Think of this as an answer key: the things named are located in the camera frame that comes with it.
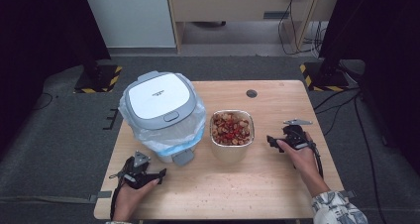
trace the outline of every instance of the gray floor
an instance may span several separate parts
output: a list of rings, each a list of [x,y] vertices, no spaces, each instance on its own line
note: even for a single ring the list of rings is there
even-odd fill
[[[188,24],[180,54],[135,53],[113,55],[123,67],[110,93],[74,94],[73,86],[82,72],[77,66],[51,76],[45,92],[28,118],[8,156],[0,164],[0,196],[70,196],[87,198],[99,191],[122,118],[111,130],[107,117],[118,106],[122,91],[142,73],[153,69],[181,72],[191,80],[299,79],[299,66],[316,61],[313,53],[284,54],[278,40],[277,23],[228,23],[225,27]],[[285,49],[290,49],[284,39]],[[357,71],[364,65],[344,61]],[[357,85],[349,80],[352,87]],[[334,92],[308,91],[315,107]],[[352,98],[348,91],[329,100],[317,112]],[[418,223],[420,220],[420,177],[397,149],[385,147],[369,108],[357,100],[371,150],[372,175],[361,126],[354,103],[317,114],[327,144],[346,189],[357,197],[352,202],[370,223],[381,223],[373,181],[387,223]],[[93,204],[1,203],[0,223],[103,223],[93,217]],[[281,223],[248,221],[242,223]]]

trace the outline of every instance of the clear plastic bag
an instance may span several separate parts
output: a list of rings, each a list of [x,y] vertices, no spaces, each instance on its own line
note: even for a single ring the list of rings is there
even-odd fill
[[[191,81],[180,73],[177,75],[184,78],[184,80],[189,84],[194,92],[193,95],[196,98],[194,110],[182,121],[172,126],[157,130],[148,130],[137,126],[133,120],[134,118],[130,115],[127,108],[124,95],[126,92],[123,93],[123,96],[120,99],[120,106],[118,107],[123,115],[123,118],[132,128],[135,138],[146,147],[156,152],[160,157],[170,156],[192,148],[201,140],[204,132],[206,121],[206,109],[204,103],[196,93]]]

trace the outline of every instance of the trash can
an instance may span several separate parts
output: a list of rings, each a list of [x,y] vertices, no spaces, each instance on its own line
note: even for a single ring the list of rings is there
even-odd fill
[[[162,162],[184,166],[194,158],[206,110],[182,74],[152,71],[139,76],[124,90],[118,109],[135,138]]]

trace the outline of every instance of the wall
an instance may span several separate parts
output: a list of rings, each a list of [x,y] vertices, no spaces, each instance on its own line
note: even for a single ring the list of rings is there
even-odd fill
[[[107,48],[175,48],[167,0],[88,0]]]

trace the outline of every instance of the patterned sleeve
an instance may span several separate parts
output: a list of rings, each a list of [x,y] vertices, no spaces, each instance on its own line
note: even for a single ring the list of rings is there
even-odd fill
[[[312,199],[315,224],[368,224],[365,215],[338,191],[328,191]]]
[[[131,222],[115,222],[115,221],[110,221],[110,222],[105,222],[105,224],[132,224]]]

